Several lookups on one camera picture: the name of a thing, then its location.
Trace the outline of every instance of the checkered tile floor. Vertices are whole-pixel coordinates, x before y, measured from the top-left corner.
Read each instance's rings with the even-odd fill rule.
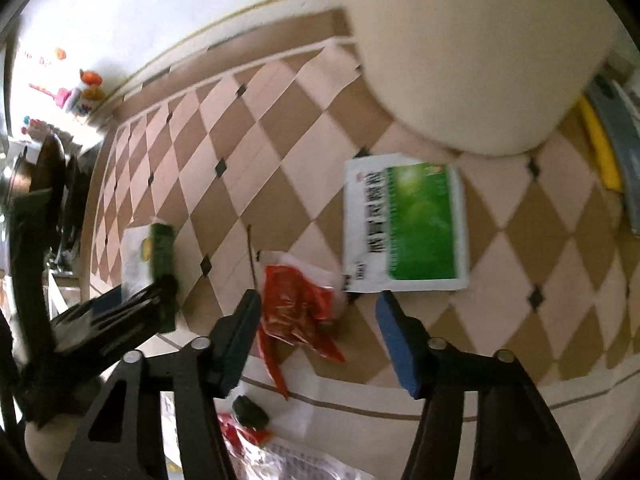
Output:
[[[455,161],[462,172],[470,287],[399,294],[432,335],[466,351],[510,348],[539,383],[640,351],[640,242],[620,197],[597,179],[577,115],[532,153],[453,152],[376,103],[350,45],[225,75],[122,124],[98,200],[92,279],[120,282],[122,232],[153,216],[174,226],[179,301],[196,333],[208,333],[252,286],[248,225],[254,250],[289,251],[340,272],[342,168],[358,152]],[[358,298],[334,325],[346,364],[285,345],[281,360],[397,387],[373,303]]]

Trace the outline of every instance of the blue gripper pad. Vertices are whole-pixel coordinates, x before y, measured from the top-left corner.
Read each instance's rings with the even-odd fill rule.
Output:
[[[376,319],[400,385],[414,399],[424,398],[422,368],[428,354],[428,332],[419,320],[402,312],[388,290],[380,292],[376,300]]]

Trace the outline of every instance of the white wall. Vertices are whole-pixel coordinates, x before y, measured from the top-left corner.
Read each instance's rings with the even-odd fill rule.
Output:
[[[28,88],[31,82],[72,88],[78,69],[97,70],[110,92],[154,57],[199,29],[263,0],[31,0],[21,16],[20,52],[12,84],[12,125],[24,115],[61,123],[52,99]],[[66,51],[55,59],[55,48]],[[43,58],[45,66],[38,62]]]

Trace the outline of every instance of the yellow object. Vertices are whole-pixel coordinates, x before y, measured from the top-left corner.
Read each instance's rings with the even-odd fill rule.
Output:
[[[587,127],[587,133],[591,139],[591,145],[596,152],[596,162],[600,170],[600,179],[607,189],[622,192],[622,182],[620,181],[620,172],[616,164],[616,158],[607,139],[600,119],[587,97],[583,94],[577,102],[578,110],[582,114],[584,124]]]
[[[104,92],[100,87],[92,85],[82,91],[82,98],[89,99],[89,101],[102,101],[104,99]]]

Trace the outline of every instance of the pink toy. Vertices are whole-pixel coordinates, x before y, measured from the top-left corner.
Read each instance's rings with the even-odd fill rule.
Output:
[[[29,86],[34,90],[37,90],[38,92],[42,92],[43,94],[53,97],[53,101],[56,103],[56,106],[58,108],[62,108],[65,105],[66,100],[69,99],[69,96],[71,95],[71,92],[66,88],[61,88],[60,90],[58,90],[58,93],[56,95],[53,95],[48,90],[40,88],[39,86],[32,85],[31,83],[29,83]]]

